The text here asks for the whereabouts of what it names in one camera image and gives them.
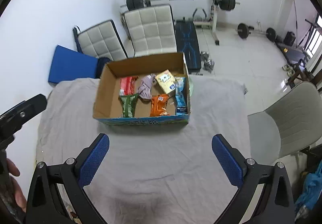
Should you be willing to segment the person's left hand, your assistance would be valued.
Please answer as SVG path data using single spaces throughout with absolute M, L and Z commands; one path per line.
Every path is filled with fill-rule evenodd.
M 8 165 L 8 171 L 12 175 L 11 182 L 14 187 L 14 197 L 17 205 L 22 209 L 22 211 L 25 213 L 26 208 L 27 208 L 27 200 L 22 192 L 22 189 L 16 179 L 14 177 L 19 177 L 20 176 L 20 171 L 16 167 L 16 165 L 9 159 L 7 158 L 7 165 Z

